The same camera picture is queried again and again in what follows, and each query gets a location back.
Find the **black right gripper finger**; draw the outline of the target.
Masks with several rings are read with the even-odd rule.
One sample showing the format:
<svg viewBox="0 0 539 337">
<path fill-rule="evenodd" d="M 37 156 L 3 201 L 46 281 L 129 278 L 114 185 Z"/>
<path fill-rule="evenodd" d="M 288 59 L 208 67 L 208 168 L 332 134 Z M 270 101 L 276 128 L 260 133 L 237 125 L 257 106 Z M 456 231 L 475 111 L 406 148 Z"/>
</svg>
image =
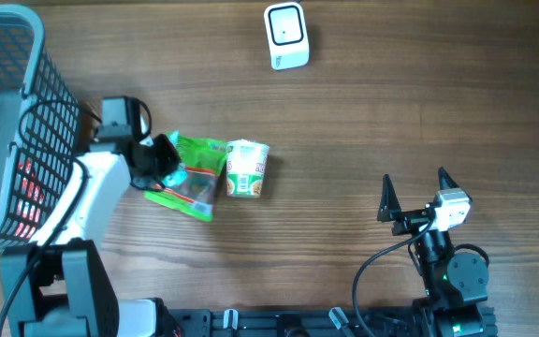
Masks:
<svg viewBox="0 0 539 337">
<path fill-rule="evenodd" d="M 395 221 L 401 213 L 401 205 L 396 195 L 393 183 L 388 174 L 383 176 L 381 201 L 378 208 L 377 220 L 379 222 Z"/>
<path fill-rule="evenodd" d="M 444 167 L 438 169 L 438 182 L 440 190 L 437 192 L 437 200 L 439 202 L 448 202 L 451 200 L 473 201 L 472 197 L 452 179 Z"/>
</svg>

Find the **green snack bag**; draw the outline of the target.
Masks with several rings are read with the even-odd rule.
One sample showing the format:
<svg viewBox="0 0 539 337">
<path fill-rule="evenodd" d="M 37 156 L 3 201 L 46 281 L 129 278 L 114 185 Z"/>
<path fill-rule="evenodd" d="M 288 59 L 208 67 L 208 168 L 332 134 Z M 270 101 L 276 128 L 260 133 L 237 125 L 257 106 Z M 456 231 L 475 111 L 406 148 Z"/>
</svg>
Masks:
<svg viewBox="0 0 539 337">
<path fill-rule="evenodd" d="M 218 139 L 195 139 L 178 130 L 168 135 L 186 165 L 188 178 L 177 187 L 145 192 L 149 201 L 180 211 L 198 220 L 213 219 L 216 187 L 226 165 L 226 142 Z"/>
</svg>

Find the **cup noodles container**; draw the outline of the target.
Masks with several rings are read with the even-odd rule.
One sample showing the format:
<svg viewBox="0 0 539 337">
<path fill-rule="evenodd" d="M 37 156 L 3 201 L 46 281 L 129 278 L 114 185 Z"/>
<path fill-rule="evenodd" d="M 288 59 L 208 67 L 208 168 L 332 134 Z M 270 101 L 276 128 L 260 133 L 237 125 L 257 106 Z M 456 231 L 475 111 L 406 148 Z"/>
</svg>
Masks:
<svg viewBox="0 0 539 337">
<path fill-rule="evenodd" d="M 226 145 L 226 192 L 233 198 L 260 198 L 270 147 L 247 139 Z"/>
</svg>

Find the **light blue candy packet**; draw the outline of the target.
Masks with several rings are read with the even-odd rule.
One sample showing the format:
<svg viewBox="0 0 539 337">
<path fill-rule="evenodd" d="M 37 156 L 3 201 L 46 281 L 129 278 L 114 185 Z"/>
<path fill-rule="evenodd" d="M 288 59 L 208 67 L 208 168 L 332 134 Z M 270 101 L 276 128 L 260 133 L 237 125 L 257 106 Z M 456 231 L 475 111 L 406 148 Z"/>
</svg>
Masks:
<svg viewBox="0 0 539 337">
<path fill-rule="evenodd" d="M 188 178 L 188 173 L 186 170 L 186 165 L 180 163 L 175 171 L 170 173 L 162 180 L 162 184 L 165 188 L 177 187 L 183 184 Z"/>
</svg>

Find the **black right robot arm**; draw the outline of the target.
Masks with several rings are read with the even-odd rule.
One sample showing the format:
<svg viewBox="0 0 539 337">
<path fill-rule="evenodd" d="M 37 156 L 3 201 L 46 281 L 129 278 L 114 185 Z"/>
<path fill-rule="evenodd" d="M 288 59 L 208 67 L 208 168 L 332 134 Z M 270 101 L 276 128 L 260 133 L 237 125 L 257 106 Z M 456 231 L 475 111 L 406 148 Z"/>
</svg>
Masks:
<svg viewBox="0 0 539 337">
<path fill-rule="evenodd" d="M 408 235 L 410 255 L 427 295 L 413 302 L 422 336 L 496 336 L 494 310 L 488 299 L 489 257 L 480 247 L 451 242 L 449 230 L 466 221 L 473 200 L 444 168 L 440 189 L 422 209 L 401 208 L 388 175 L 383 177 L 380 222 L 393 224 L 392 234 Z"/>
</svg>

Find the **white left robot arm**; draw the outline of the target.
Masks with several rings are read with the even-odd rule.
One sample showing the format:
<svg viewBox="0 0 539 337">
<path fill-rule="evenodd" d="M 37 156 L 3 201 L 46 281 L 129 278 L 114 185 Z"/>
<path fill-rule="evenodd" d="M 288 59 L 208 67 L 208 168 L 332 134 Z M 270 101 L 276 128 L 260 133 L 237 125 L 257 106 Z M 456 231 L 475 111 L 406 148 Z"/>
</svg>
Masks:
<svg viewBox="0 0 539 337">
<path fill-rule="evenodd" d="M 22 114 L 22 144 L 71 170 L 68 185 L 25 246 L 1 255 L 5 296 L 0 335 L 181 336 L 180 323 L 159 298 L 118 300 L 97 246 L 119 198 L 129 187 L 151 191 L 182 169 L 168 136 L 151 135 L 148 106 L 131 96 L 107 97 L 88 152 L 61 152 L 43 131 L 39 110 L 86 109 L 61 99 L 40 101 Z"/>
</svg>

